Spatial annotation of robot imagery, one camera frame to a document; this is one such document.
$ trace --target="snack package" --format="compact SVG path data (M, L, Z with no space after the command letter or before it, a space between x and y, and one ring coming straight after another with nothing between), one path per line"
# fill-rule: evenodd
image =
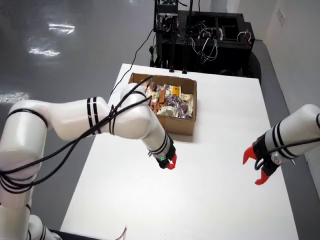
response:
M165 89L165 87L164 86L161 86L161 85L158 85L158 86L156 86L156 92L161 92L161 90L164 90Z
M152 81L152 78L149 81L142 83L141 86L143 87L145 93L153 92L157 87L156 83Z
M174 118L178 112L173 106L163 106L156 114L164 117Z
M177 107L178 110L178 118L186 119L188 116L188 103L180 102Z
M166 98L166 104L168 106L178 108L178 104L181 102L181 99L177 96L169 96Z
M194 99L194 96L192 94L181 93L181 100L182 101L187 102L188 104L190 104L193 99Z
M180 86L171 86L169 84L164 85L165 97L177 96L181 98L181 87Z
M191 102L188 104L188 117L192 118L192 113L194 111L194 100L192 99Z

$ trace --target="cardboard box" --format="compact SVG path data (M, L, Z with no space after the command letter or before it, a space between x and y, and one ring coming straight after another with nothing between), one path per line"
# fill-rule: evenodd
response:
M132 73L129 83L140 83L141 80L148 76L148 74ZM197 118L197 82L188 78L161 75L154 75L152 77L152 81L162 86L164 84L181 86L182 93L193 95L192 119L157 115L159 122L168 133L191 136L194 132L194 126Z

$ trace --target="white table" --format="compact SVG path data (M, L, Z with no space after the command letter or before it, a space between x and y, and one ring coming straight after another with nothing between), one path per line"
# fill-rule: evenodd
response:
M172 136L177 162L167 170L139 140L97 136L61 231L112 240L127 225L127 240L298 239L281 169L257 186L254 161L242 165L246 148L270 128L259 81L137 65L132 72L197 81L193 137Z

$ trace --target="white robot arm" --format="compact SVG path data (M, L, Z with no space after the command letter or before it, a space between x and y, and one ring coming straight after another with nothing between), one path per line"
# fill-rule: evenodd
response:
M254 169L261 168L261 179L255 184L262 185L281 164L295 164L296 157L319 145L320 108L307 104L260 136L244 152L243 164L249 158L256 160Z
M116 107L108 106L101 97L60 104L35 100L16 103L9 112L0 140L0 203L3 207L15 211L30 202L33 190L30 184L39 182L35 180L41 167L39 159L44 154L47 130L51 128L61 139L71 141L65 149L74 148L84 137L101 133L141 139L159 166L172 170L177 160L176 149L149 108L141 83L128 84ZM0 230L2 217L0 211ZM15 219L14 224L21 225L21 221L26 220ZM28 224L21 228L19 236L26 236L27 230ZM18 235L10 234L14 233L6 236L18 239Z

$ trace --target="floor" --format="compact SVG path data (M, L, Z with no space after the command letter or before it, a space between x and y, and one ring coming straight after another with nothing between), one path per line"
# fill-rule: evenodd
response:
M122 63L153 27L151 0L1 0L0 133L14 101L29 98L63 103L101 96L106 101ZM152 38L135 63L149 65ZM253 52L262 70L262 93L270 124L289 114L268 50L256 41ZM32 213L51 229L60 229L93 138L80 142L65 166L34 190ZM64 144L53 131L45 155ZM282 167L299 238L319 238L320 200L308 164ZM42 165L43 176L61 160Z

